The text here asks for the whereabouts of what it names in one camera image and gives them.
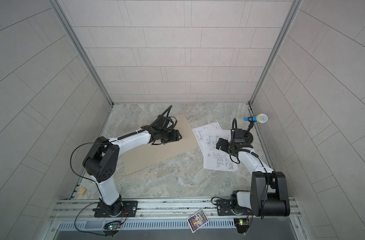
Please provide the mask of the beige paper folder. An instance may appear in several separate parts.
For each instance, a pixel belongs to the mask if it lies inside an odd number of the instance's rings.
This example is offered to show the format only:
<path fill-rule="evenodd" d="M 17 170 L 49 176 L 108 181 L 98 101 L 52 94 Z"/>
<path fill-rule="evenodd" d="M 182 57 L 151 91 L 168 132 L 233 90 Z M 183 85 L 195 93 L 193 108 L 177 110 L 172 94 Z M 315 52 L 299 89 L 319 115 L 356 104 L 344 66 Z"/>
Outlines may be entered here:
<path fill-rule="evenodd" d="M 146 144 L 127 151 L 123 154 L 124 172 L 126 175 L 199 147 L 186 116 L 179 115 L 176 119 L 177 125 L 175 128 L 179 130 L 182 139 L 165 145 Z"/>

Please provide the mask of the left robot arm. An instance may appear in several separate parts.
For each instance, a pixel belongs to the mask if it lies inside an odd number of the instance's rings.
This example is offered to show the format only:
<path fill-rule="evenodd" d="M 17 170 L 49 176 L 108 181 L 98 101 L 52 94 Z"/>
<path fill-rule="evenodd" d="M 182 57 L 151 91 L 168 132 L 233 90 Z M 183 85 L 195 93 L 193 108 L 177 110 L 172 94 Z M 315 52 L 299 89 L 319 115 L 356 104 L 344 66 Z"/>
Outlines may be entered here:
<path fill-rule="evenodd" d="M 138 131 L 118 138 L 99 137 L 95 140 L 82 163 L 100 193 L 97 207 L 93 209 L 94 217 L 117 217 L 124 213 L 122 198 L 113 180 L 118 157 L 139 146 L 154 145 L 156 141 L 161 145 L 178 142 L 182 135 L 175 129 L 176 123 L 172 117 L 160 115 L 151 125 Z"/>

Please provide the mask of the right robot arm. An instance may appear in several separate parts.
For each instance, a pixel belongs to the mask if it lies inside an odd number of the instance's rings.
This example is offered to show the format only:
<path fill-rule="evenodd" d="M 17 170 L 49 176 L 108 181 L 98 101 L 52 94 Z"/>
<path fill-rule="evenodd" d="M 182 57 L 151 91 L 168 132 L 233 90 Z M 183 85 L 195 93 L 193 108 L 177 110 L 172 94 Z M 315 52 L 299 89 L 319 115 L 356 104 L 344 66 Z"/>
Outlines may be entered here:
<path fill-rule="evenodd" d="M 232 129 L 230 140 L 220 138 L 216 149 L 226 152 L 235 164 L 243 164 L 251 173 L 251 187 L 233 191 L 229 203 L 235 215 L 256 217 L 287 217 L 290 201 L 286 176 L 265 164 L 253 149 L 252 134 L 247 130 Z"/>

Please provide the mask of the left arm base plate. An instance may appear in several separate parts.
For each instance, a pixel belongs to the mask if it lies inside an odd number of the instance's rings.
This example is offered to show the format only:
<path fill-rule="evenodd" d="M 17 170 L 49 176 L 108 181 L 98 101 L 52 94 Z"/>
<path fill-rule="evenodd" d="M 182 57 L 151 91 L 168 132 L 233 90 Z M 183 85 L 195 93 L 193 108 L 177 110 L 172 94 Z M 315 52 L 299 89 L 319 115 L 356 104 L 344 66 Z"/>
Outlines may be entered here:
<path fill-rule="evenodd" d="M 138 201 L 118 201 L 108 206 L 99 201 L 97 207 L 92 209 L 95 218 L 118 218 L 135 217 L 138 208 Z"/>

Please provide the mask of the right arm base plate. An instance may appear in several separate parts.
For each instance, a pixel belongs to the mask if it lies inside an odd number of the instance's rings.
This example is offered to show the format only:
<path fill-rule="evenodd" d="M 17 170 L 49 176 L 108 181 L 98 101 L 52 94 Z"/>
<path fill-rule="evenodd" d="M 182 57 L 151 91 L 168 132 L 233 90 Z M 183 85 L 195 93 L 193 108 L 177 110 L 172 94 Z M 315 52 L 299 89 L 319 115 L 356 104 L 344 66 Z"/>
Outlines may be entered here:
<path fill-rule="evenodd" d="M 250 208 L 240 207 L 229 199 L 215 198 L 212 203 L 216 206 L 218 216 L 254 216 Z"/>

